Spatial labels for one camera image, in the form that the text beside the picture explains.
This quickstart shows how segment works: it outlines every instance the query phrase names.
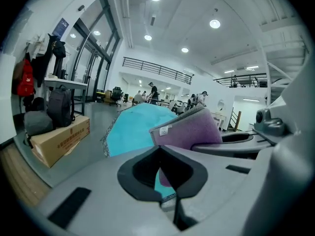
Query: blue poster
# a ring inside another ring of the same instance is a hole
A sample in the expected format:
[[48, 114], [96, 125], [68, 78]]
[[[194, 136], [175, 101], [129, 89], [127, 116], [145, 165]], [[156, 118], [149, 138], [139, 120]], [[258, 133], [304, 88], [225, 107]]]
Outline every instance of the blue poster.
[[63, 36], [68, 26], [69, 26], [69, 23], [64, 18], [61, 18], [56, 28], [53, 31], [53, 35], [58, 36], [58, 38], [61, 39], [61, 37]]

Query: red bag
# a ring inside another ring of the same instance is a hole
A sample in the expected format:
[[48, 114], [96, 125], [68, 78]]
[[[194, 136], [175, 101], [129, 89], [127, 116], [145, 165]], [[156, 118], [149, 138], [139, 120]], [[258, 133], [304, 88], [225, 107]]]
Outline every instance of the red bag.
[[21, 97], [30, 96], [34, 93], [34, 78], [31, 63], [25, 59], [22, 80], [17, 87], [17, 95]]

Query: round mirror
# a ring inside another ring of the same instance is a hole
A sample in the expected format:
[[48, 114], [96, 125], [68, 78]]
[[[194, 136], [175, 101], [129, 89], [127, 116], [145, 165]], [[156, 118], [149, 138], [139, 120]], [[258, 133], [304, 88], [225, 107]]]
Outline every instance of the round mirror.
[[218, 102], [218, 111], [222, 111], [224, 109], [224, 102], [223, 100], [219, 100]]

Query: purple towel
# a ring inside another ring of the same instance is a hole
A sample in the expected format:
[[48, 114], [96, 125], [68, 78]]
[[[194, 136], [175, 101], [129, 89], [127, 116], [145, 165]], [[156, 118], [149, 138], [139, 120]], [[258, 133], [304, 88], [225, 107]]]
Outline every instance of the purple towel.
[[[203, 107], [190, 109], [179, 117], [150, 129], [150, 134], [154, 145], [173, 145], [188, 150], [195, 144], [222, 143], [210, 111]], [[163, 186], [171, 186], [161, 169], [159, 180]]]

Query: gray bag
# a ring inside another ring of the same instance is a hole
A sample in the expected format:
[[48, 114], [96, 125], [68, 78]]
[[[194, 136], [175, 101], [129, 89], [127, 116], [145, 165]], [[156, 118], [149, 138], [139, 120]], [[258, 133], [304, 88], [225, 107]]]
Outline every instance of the gray bag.
[[45, 111], [29, 111], [25, 113], [24, 127], [28, 136], [40, 135], [54, 130], [53, 120]]
[[65, 86], [53, 90], [49, 96], [47, 114], [53, 120], [55, 127], [67, 127], [74, 120], [74, 103], [72, 92]]

